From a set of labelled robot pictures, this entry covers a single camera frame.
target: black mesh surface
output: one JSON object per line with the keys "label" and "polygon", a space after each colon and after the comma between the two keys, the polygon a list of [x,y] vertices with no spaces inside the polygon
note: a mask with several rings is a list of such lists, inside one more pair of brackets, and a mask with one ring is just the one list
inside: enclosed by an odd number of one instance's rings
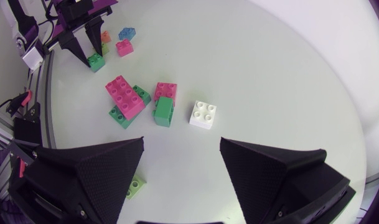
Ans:
{"label": "black mesh surface", "polygon": [[143,139],[76,149],[43,149],[39,159],[75,169],[102,223],[116,223],[143,153]]}
{"label": "black mesh surface", "polygon": [[227,139],[220,150],[247,224],[261,223],[286,175],[286,166]]}

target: green lego brick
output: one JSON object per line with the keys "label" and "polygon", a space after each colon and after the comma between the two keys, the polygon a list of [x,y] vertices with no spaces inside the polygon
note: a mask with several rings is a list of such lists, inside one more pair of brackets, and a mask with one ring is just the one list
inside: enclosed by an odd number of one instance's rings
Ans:
{"label": "green lego brick", "polygon": [[138,175],[134,174],[133,180],[131,181],[126,194],[126,198],[132,199],[132,197],[138,193],[139,189],[141,189],[144,184],[146,184],[146,182],[142,180],[142,178],[140,178]]}
{"label": "green lego brick", "polygon": [[131,120],[127,120],[123,114],[120,112],[119,108],[114,106],[112,110],[109,111],[110,116],[112,116],[115,121],[117,121],[124,129],[127,129],[128,126],[134,121],[134,119],[138,116],[138,114],[133,117]]}
{"label": "green lego brick", "polygon": [[109,48],[108,48],[108,45],[104,42],[102,42],[102,55],[106,55],[107,53],[109,53]]}
{"label": "green lego brick", "polygon": [[[151,101],[151,96],[149,95],[149,93],[147,93],[146,91],[144,91],[143,89],[141,89],[139,86],[135,85],[134,86],[134,91],[139,95],[139,97],[141,97],[141,99],[143,100],[145,106],[147,106],[149,104],[149,102]],[[115,121],[117,121],[124,129],[127,129],[128,126],[134,121],[134,119],[138,116],[135,115],[133,118],[131,118],[131,120],[127,120],[124,115],[121,113],[121,111],[119,110],[119,108],[117,106],[114,106],[112,108],[112,110],[109,111],[109,114],[110,116],[115,119]]]}
{"label": "green lego brick", "polygon": [[105,60],[103,57],[97,53],[93,54],[92,56],[87,58],[88,63],[91,66],[91,70],[93,72],[98,71],[102,66],[105,65]]}
{"label": "green lego brick", "polygon": [[147,93],[145,90],[141,89],[139,86],[135,85],[133,89],[144,101],[145,106],[152,100],[150,94]]}
{"label": "green lego brick", "polygon": [[156,100],[156,110],[152,112],[157,125],[170,127],[172,113],[174,112],[173,99],[161,96]]}

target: white lego brick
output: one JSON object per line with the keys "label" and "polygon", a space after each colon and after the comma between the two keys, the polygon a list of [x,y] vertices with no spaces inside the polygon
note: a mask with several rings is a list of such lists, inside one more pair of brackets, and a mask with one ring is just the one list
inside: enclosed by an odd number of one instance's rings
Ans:
{"label": "white lego brick", "polygon": [[210,129],[213,126],[216,109],[214,105],[197,100],[190,115],[189,124]]}

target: white table surface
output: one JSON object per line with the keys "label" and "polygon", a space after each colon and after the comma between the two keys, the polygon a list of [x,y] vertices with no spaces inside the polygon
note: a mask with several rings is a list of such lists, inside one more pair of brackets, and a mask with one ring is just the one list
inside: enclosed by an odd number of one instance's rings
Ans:
{"label": "white table surface", "polygon": [[[322,57],[281,21],[245,0],[121,1],[104,17],[112,42],[93,73],[55,50],[52,121],[58,148],[144,136],[137,174],[147,184],[124,202],[118,223],[244,223],[219,151],[220,137],[295,150],[323,148],[326,163],[357,193],[335,223],[353,223],[365,183],[365,146],[355,108]],[[134,52],[120,58],[118,32],[134,27]],[[75,34],[87,56],[84,30]],[[151,102],[124,130],[105,89],[122,75],[153,95],[177,83],[171,127]],[[189,124],[195,100],[217,106],[211,130]]]}

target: pink lego brick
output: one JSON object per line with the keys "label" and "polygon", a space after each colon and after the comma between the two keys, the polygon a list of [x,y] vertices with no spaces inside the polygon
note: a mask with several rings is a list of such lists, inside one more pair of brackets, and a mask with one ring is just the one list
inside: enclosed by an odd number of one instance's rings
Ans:
{"label": "pink lego brick", "polygon": [[130,54],[131,52],[134,51],[133,46],[131,45],[128,39],[124,39],[123,41],[117,42],[116,48],[120,57]]}
{"label": "pink lego brick", "polygon": [[135,117],[135,115],[145,108],[141,97],[138,96],[121,75],[116,77],[112,82],[109,82],[105,88],[127,120]]}
{"label": "pink lego brick", "polygon": [[101,34],[101,41],[104,43],[109,43],[112,40],[110,39],[109,32],[106,30]]}
{"label": "pink lego brick", "polygon": [[177,93],[177,84],[174,83],[157,83],[154,92],[153,100],[156,101],[160,96],[172,98],[173,105],[175,106],[175,94]]}

